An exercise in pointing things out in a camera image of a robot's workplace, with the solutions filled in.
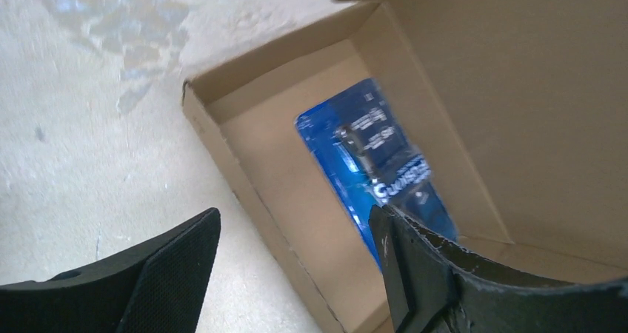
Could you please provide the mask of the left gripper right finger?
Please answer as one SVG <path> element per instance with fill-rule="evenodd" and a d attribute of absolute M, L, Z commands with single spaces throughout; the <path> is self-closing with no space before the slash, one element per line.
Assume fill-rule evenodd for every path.
<path fill-rule="evenodd" d="M 369 225 L 396 332 L 625 332 L 627 279 L 579 284 L 505 266 L 391 206 Z"/>

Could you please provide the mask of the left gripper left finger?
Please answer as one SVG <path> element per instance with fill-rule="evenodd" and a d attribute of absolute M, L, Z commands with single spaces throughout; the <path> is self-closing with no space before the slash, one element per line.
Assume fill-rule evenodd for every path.
<path fill-rule="evenodd" d="M 1 286 L 2 332 L 195 332 L 221 232 L 209 208 L 46 281 Z"/>

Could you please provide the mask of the brown cardboard express box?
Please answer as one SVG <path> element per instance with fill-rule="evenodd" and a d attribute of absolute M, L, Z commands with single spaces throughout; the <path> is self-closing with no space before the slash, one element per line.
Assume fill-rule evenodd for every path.
<path fill-rule="evenodd" d="M 372 78 L 460 246 L 544 278 L 627 279 L 627 0 L 350 7 L 184 82 L 183 111 L 324 332 L 396 332 L 381 273 L 295 128 Z"/>

